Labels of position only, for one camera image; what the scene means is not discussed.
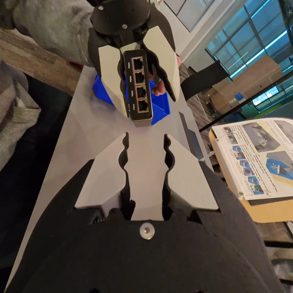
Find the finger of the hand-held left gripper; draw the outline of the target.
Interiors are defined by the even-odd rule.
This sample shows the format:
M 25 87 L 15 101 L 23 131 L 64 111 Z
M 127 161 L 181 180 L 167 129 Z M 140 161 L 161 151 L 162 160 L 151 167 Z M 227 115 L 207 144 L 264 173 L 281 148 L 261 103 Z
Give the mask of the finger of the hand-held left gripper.
M 101 82 L 115 108 L 126 118 L 129 118 L 125 84 L 118 67 L 122 57 L 119 49 L 106 45 L 98 49 L 101 68 Z
M 148 29 L 143 40 L 148 60 L 163 81 L 171 99 L 177 102 L 180 95 L 180 76 L 177 55 L 159 26 Z

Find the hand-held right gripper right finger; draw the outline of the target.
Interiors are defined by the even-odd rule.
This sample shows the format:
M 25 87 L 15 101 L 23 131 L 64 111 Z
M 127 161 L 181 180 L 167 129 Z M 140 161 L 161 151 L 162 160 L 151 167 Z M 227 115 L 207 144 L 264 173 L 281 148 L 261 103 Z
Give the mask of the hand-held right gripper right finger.
M 218 204 L 199 160 L 169 134 L 164 135 L 165 164 L 168 170 L 163 184 L 163 219 L 175 210 L 189 218 L 193 211 L 217 211 Z

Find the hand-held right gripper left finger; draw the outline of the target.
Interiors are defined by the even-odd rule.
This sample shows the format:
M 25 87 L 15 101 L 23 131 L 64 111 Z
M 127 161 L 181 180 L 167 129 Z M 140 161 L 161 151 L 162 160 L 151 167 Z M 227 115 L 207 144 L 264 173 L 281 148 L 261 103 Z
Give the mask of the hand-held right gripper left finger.
M 129 134 L 126 132 L 98 154 L 86 176 L 75 203 L 76 209 L 97 207 L 105 217 L 123 206 L 122 192 L 129 187 L 124 169 L 128 162 Z

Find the black network switch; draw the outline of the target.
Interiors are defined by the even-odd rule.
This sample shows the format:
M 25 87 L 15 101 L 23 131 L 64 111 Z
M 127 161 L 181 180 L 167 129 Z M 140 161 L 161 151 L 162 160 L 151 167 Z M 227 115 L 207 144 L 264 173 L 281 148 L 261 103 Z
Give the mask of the black network switch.
M 147 127 L 153 119 L 147 54 L 143 49 L 123 53 L 130 119 L 136 127 Z

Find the blue plastic bin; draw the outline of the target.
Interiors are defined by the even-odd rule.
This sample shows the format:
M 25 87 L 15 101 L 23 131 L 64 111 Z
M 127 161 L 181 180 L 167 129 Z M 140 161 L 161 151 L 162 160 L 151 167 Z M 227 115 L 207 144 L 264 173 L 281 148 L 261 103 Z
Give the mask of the blue plastic bin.
M 92 90 L 94 96 L 97 99 L 100 99 L 107 104 L 114 106 L 98 75 L 96 75 Z M 153 119 L 151 125 L 155 125 L 157 122 L 164 119 L 167 115 L 170 115 L 168 94 L 164 93 L 163 95 L 155 96 L 153 93 L 151 93 L 151 101 L 153 109 Z

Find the person's left forearm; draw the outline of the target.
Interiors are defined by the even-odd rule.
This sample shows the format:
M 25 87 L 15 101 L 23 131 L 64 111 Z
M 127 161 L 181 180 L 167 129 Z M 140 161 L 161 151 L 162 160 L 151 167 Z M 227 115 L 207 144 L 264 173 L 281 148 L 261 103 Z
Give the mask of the person's left forearm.
M 16 29 L 42 49 L 93 67 L 88 52 L 93 10 L 85 0 L 27 0 L 18 2 L 12 17 Z

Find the person's left hand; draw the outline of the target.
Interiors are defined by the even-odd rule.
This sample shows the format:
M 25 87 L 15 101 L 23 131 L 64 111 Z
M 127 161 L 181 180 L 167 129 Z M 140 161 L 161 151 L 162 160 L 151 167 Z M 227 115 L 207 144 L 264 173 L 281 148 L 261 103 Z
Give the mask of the person's left hand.
M 151 88 L 151 93 L 155 96 L 163 95 L 167 92 L 164 82 L 158 77 L 157 83 Z

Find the clear stand rod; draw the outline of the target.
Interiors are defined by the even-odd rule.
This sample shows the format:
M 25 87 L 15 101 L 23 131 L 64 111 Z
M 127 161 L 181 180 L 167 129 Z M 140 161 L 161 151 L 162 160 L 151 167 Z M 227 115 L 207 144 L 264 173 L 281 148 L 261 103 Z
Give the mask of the clear stand rod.
M 213 151 L 209 152 L 206 156 L 204 156 L 203 158 L 201 158 L 199 161 L 206 161 L 207 159 L 209 159 L 214 154 L 215 154 L 215 151 L 213 150 Z

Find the black office chair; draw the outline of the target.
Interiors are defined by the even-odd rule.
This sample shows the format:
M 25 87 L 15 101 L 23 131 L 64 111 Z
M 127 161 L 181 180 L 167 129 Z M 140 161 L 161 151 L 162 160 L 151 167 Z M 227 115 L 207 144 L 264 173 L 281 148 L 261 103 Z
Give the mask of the black office chair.
M 196 72 L 181 83 L 181 90 L 185 101 L 227 77 L 229 77 L 229 72 L 222 66 L 219 60 L 205 69 Z

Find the instruction sheet on stand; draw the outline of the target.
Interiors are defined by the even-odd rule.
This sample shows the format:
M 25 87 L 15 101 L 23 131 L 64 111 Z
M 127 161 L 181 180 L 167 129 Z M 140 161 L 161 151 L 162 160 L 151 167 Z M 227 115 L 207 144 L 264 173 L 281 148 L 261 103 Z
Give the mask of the instruction sheet on stand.
M 223 159 L 220 158 L 217 150 L 217 139 L 212 130 L 209 131 L 209 140 L 215 151 L 219 166 L 222 170 L 229 189 L 236 195 L 240 203 L 247 210 L 252 220 L 258 223 L 287 222 L 293 220 L 293 200 L 285 200 L 274 203 L 266 203 L 251 206 L 250 203 L 233 190 L 231 176 L 226 171 Z

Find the printed instruction sheet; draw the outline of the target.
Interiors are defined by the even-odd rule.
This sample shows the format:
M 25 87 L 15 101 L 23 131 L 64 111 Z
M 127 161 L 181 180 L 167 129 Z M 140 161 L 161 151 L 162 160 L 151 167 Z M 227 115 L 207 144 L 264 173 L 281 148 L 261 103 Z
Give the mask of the printed instruction sheet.
M 292 119 L 253 119 L 211 131 L 222 172 L 240 200 L 251 205 L 292 200 Z

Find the person's black pants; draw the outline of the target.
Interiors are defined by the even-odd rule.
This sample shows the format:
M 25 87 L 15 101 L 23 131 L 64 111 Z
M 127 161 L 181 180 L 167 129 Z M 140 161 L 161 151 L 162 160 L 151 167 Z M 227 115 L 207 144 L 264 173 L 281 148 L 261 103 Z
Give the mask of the person's black pants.
M 12 270 L 72 100 L 68 93 L 25 76 L 41 112 L 1 170 L 1 277 Z

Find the cardboard box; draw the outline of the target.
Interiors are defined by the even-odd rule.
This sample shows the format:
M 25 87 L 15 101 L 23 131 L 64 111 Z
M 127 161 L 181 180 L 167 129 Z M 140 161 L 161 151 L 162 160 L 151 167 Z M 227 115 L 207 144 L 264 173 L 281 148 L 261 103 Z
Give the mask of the cardboard box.
M 216 114 L 222 115 L 283 76 L 281 67 L 268 55 L 264 55 L 233 80 L 227 77 L 213 85 L 203 95 L 203 100 L 213 107 Z

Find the large glass window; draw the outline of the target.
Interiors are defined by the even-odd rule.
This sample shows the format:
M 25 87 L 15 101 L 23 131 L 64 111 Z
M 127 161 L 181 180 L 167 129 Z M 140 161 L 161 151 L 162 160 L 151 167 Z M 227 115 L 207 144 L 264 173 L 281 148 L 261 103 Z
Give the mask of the large glass window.
M 285 1 L 247 1 L 204 49 L 220 61 L 233 80 L 268 55 L 284 75 L 292 71 L 292 26 L 284 16 Z

